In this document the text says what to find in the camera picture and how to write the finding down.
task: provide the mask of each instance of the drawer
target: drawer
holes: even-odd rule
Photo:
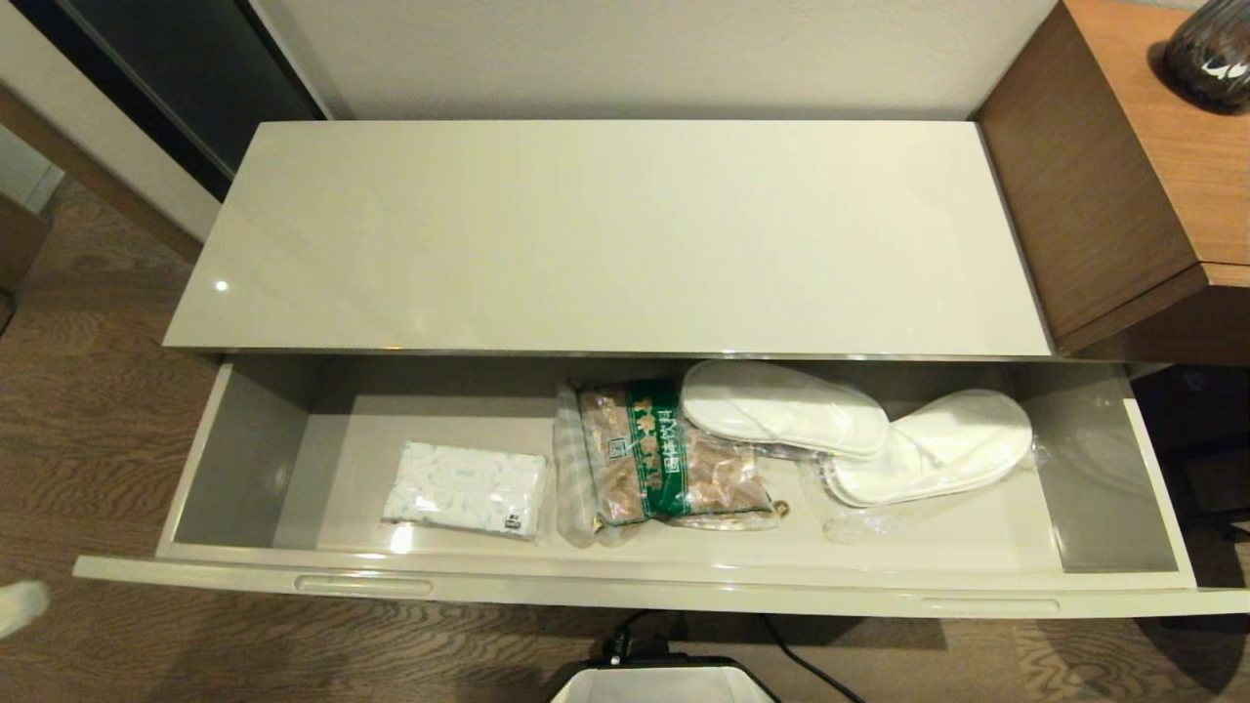
[[[1024,405],[1016,472],[909,529],[821,535],[796,468],[766,460],[781,527],[648,523],[576,547],[549,499],[535,543],[379,520],[404,442],[551,453],[561,379],[680,373],[690,360],[245,354],[219,373],[152,559],[81,557],[88,578],[276,593],[895,617],[1250,612],[1202,589],[1120,368],[1078,363],[802,362],[899,417],[962,388]],[[549,495],[554,494],[554,487]]]

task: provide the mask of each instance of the wooden cabinet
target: wooden cabinet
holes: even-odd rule
[[[979,113],[1064,354],[1250,364],[1250,118],[1156,75],[1186,16],[1065,0]]]

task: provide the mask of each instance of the drawer front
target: drawer front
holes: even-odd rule
[[[1250,610],[1248,592],[1198,588],[1128,383],[1094,364],[799,364],[865,389],[891,417],[961,388],[998,388],[1032,418],[1035,469],[879,540],[825,540],[788,463],[764,475],[791,513],[760,533],[649,523],[622,545],[578,547],[561,537],[552,499],[535,543],[380,522],[404,442],[550,454],[558,382],[688,365],[235,357],[156,559],[84,557],[75,573],[309,595],[899,617]]]
[[[699,583],[308,570],[108,557],[80,557],[74,575],[296,595],[890,618],[1138,618],[1250,612],[1250,592],[1244,589],[1048,593],[719,588]]]

